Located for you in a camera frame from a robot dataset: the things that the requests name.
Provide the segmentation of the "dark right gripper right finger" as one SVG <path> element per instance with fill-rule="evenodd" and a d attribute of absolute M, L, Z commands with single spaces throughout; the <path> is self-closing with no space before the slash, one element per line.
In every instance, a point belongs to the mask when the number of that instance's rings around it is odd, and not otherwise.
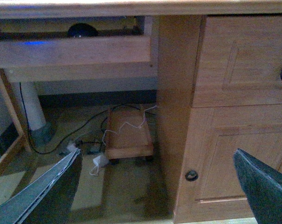
<path fill-rule="evenodd" d="M 233 161 L 257 223 L 282 224 L 282 173 L 239 148 Z"/>

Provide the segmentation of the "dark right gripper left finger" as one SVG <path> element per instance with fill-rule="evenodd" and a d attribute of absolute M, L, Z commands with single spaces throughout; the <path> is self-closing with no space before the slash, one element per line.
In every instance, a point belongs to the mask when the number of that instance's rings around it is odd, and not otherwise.
<path fill-rule="evenodd" d="M 0 224 L 64 224 L 77 192 L 81 151 L 69 153 L 52 168 L 0 205 Z"/>

